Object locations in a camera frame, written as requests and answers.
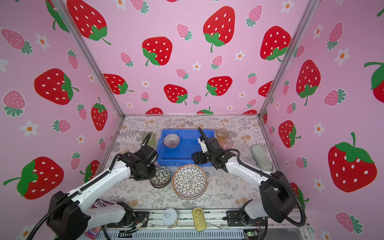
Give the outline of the white round can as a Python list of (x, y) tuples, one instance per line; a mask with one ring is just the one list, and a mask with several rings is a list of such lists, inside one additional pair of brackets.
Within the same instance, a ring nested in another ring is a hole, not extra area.
[(166, 228), (172, 229), (178, 225), (178, 213), (175, 209), (166, 209), (162, 214), (162, 222)]

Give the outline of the blue plastic bin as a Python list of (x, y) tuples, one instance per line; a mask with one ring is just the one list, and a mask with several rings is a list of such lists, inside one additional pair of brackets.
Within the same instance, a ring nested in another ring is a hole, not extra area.
[[(180, 137), (180, 143), (177, 147), (170, 149), (164, 144), (165, 137), (170, 134), (176, 134)], [(157, 163), (160, 166), (180, 167), (188, 164), (194, 164), (192, 154), (201, 151), (198, 138), (201, 136), (198, 130), (175, 130), (164, 129), (157, 146)]]

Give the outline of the grey oblong case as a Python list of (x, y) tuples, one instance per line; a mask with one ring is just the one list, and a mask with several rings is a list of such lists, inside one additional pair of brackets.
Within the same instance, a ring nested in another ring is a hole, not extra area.
[(261, 170), (271, 172), (274, 169), (267, 154), (265, 153), (264, 149), (260, 145), (252, 146), (251, 153)]

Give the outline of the purple striped bowl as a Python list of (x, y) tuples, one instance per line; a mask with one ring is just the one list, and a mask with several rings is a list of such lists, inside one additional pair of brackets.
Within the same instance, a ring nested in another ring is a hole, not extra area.
[(177, 134), (166, 135), (163, 143), (169, 149), (174, 149), (180, 144), (180, 137)]

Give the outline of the green glass cup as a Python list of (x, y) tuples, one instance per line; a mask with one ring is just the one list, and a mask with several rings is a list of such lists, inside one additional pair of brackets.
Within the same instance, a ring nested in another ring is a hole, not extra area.
[(155, 148), (157, 145), (156, 135), (153, 132), (145, 132), (142, 136), (142, 143), (146, 144), (152, 148)]

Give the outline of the green leaf patterned bowl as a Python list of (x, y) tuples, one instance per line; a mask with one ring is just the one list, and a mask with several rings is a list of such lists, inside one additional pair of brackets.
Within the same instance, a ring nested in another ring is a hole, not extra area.
[(156, 166), (156, 174), (150, 179), (150, 183), (155, 188), (163, 188), (171, 180), (171, 171), (164, 166)]

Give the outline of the amber glass cup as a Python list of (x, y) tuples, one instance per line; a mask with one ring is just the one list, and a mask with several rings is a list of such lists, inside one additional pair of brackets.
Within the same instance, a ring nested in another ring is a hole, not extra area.
[(229, 136), (228, 130), (226, 130), (225, 128), (218, 129), (216, 131), (216, 135), (217, 135), (217, 139), (219, 141), (219, 144), (224, 149), (226, 147), (227, 138)]

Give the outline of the pink snack packet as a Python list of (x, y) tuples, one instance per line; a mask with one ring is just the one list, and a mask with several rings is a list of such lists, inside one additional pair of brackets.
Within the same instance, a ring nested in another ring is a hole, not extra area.
[[(110, 203), (101, 199), (97, 199), (96, 202), (91, 206), (92, 209), (100, 210), (101, 208), (108, 208), (113, 206), (114, 203)], [(102, 226), (112, 223), (112, 214), (98, 212), (99, 215), (93, 215), (92, 219), (89, 221), (88, 230), (85, 231), (85, 235), (90, 240), (95, 240), (97, 234), (101, 231)]]

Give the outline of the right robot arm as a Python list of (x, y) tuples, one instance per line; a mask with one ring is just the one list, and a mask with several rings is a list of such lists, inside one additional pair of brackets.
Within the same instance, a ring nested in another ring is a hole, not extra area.
[(207, 138), (201, 128), (198, 131), (202, 150), (192, 155), (196, 165), (210, 163), (215, 169), (236, 175), (259, 188), (261, 200), (243, 204), (235, 220), (246, 226), (255, 224), (260, 218), (270, 218), (277, 223), (288, 221), (296, 227), (306, 224), (304, 206), (282, 172), (264, 172), (253, 167), (241, 160), (239, 150), (224, 150), (216, 138)]

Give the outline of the large floral patterned plate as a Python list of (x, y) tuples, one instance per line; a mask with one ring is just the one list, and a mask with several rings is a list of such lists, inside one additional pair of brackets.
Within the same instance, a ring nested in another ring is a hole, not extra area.
[(206, 191), (208, 177), (198, 165), (184, 165), (175, 171), (172, 185), (177, 196), (185, 200), (194, 200)]

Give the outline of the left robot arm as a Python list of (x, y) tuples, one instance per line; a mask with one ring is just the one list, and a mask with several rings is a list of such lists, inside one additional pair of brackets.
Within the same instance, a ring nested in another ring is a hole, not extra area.
[(137, 152), (115, 155), (110, 167), (87, 183), (66, 194), (59, 191), (52, 196), (48, 213), (34, 226), (27, 238), (33, 239), (43, 224), (47, 224), (59, 240), (76, 240), (90, 229), (132, 219), (133, 210), (125, 203), (98, 209), (91, 206), (124, 179), (144, 181), (156, 175), (158, 153), (148, 145), (151, 135), (147, 133)]

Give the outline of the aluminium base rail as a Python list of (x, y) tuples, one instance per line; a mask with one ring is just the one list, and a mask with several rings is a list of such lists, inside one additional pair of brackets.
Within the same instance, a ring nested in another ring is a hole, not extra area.
[(276, 223), (272, 219), (260, 219), (253, 226), (245, 226), (234, 220), (235, 209), (204, 209), (207, 228), (198, 232), (191, 209), (177, 209), (177, 221), (170, 228), (162, 221), (164, 210), (135, 210), (139, 230), (109, 224), (96, 234), (96, 240), (315, 240), (315, 232), (309, 224), (295, 227), (288, 221)]

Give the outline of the yellow oval tin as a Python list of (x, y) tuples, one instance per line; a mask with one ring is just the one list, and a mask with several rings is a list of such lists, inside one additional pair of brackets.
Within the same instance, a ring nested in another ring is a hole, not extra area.
[(195, 229), (197, 232), (201, 232), (207, 229), (207, 223), (202, 208), (195, 208), (192, 210)]

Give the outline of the pink glass cup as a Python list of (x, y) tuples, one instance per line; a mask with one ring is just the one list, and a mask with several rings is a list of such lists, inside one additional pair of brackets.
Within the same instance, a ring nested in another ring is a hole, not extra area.
[(222, 147), (224, 149), (231, 149), (233, 147), (233, 141), (229, 138), (223, 140)]

